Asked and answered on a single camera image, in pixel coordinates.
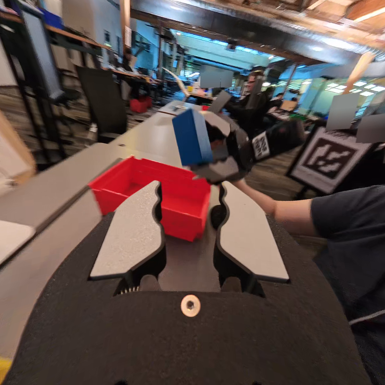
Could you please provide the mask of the framed tag sign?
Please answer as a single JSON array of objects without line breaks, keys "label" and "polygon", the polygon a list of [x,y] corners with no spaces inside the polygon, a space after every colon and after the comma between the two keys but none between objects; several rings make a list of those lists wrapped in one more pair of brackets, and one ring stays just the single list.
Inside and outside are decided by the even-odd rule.
[{"label": "framed tag sign", "polygon": [[313,128],[286,176],[322,195],[332,194],[374,146],[356,142],[352,130]]}]

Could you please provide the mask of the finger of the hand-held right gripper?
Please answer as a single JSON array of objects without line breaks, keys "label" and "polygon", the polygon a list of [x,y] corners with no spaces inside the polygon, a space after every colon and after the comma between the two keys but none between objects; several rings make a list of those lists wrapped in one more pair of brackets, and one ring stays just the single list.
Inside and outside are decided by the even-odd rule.
[{"label": "finger of the hand-held right gripper", "polygon": [[197,178],[205,179],[209,184],[220,184],[224,181],[240,180],[240,170],[233,156],[215,163],[192,166]]},{"label": "finger of the hand-held right gripper", "polygon": [[201,115],[205,121],[209,142],[223,141],[229,136],[231,132],[229,122],[211,111],[201,111]]}]

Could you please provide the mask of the white tilted sheet stand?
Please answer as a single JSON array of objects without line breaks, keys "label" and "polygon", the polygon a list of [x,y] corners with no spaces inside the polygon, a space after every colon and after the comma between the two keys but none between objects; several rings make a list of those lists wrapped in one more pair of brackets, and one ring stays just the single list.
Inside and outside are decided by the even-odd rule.
[{"label": "white tilted sheet stand", "polygon": [[177,116],[184,113],[186,110],[193,109],[192,104],[186,103],[187,99],[190,98],[191,94],[186,89],[182,80],[176,74],[166,69],[165,67],[162,67],[162,69],[176,80],[176,83],[180,88],[180,91],[183,93],[184,98],[182,100],[173,100],[172,102],[167,103],[165,106],[161,107],[158,112],[167,115]]}]

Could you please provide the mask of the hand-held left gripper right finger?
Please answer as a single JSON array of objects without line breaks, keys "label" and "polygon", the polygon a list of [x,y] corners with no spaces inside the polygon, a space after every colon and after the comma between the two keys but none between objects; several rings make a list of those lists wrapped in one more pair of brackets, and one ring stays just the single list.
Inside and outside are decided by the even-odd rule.
[{"label": "hand-held left gripper right finger", "polygon": [[213,228],[213,264],[222,291],[233,284],[242,292],[263,293],[259,281],[289,283],[265,212],[230,182],[220,185]]}]

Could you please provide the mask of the person's right forearm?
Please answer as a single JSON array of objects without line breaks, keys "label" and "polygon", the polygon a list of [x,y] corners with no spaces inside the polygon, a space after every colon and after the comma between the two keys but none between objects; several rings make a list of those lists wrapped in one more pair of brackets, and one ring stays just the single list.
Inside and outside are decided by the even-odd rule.
[{"label": "person's right forearm", "polygon": [[320,237],[315,229],[311,214],[313,199],[298,201],[278,201],[254,190],[245,180],[232,184],[256,202],[265,212],[280,223],[288,233],[297,236]]}]

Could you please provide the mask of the instruction sheet stand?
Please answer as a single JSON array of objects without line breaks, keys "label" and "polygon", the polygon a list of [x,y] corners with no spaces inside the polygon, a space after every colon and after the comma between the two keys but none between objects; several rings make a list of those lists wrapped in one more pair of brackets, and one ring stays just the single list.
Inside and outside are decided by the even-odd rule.
[{"label": "instruction sheet stand", "polygon": [[[24,141],[0,112],[0,196],[7,196],[36,174],[36,162]],[[0,262],[5,262],[35,234],[31,226],[0,220]]]}]

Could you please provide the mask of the blue rectangular wooden block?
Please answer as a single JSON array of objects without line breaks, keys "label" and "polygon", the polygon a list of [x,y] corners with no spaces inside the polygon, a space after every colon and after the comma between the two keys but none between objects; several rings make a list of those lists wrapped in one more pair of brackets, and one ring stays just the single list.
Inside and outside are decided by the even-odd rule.
[{"label": "blue rectangular wooden block", "polygon": [[199,166],[213,162],[213,153],[205,118],[198,111],[187,109],[172,119],[182,166]]}]

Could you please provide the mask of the red plastic bin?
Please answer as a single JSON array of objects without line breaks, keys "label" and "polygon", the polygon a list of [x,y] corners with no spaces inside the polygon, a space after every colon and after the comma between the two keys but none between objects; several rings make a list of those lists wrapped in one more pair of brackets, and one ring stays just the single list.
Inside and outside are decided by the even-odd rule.
[{"label": "red plastic bin", "polygon": [[106,215],[152,181],[159,181],[161,224],[165,234],[193,242],[203,235],[211,195],[208,182],[193,177],[189,170],[131,156],[112,166],[88,186],[101,214]]}]

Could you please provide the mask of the blue storage crate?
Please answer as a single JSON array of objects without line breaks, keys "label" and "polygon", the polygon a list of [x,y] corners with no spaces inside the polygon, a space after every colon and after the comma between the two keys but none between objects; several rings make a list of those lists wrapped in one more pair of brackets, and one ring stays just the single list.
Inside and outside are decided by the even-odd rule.
[{"label": "blue storage crate", "polygon": [[62,17],[44,8],[40,8],[40,11],[43,13],[44,21],[47,26],[51,26],[60,30],[64,29],[64,22]]}]

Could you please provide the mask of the black office chair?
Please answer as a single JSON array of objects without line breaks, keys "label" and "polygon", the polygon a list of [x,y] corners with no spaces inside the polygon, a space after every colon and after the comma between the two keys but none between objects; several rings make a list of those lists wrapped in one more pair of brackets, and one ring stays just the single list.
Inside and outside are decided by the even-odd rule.
[{"label": "black office chair", "polygon": [[75,68],[97,126],[97,141],[108,144],[127,131],[128,117],[119,87],[111,71]]}]

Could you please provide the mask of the red storage box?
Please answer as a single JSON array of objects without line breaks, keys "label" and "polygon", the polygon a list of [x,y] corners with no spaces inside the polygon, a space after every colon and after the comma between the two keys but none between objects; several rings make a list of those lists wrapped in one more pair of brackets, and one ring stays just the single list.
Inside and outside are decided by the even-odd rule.
[{"label": "red storage box", "polygon": [[152,108],[152,98],[150,96],[142,96],[138,99],[129,101],[129,108],[133,113],[145,113]]}]

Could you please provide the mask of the white stand with dark board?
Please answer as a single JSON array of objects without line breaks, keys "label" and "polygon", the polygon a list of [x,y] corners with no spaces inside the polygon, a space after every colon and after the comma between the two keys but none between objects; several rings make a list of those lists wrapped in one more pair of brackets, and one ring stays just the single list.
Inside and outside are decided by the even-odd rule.
[{"label": "white stand with dark board", "polygon": [[215,114],[221,113],[221,111],[224,109],[225,105],[230,101],[231,98],[231,94],[229,94],[225,90],[221,90],[221,92],[217,95],[216,99],[209,106],[208,112],[212,112]]}]

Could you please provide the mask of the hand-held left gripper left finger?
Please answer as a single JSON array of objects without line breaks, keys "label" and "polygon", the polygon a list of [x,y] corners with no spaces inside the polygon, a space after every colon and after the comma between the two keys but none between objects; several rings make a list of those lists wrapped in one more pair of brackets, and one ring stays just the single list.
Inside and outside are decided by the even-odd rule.
[{"label": "hand-held left gripper left finger", "polygon": [[114,211],[90,271],[91,281],[120,279],[119,293],[161,292],[159,274],[166,267],[162,186],[154,180]]}]

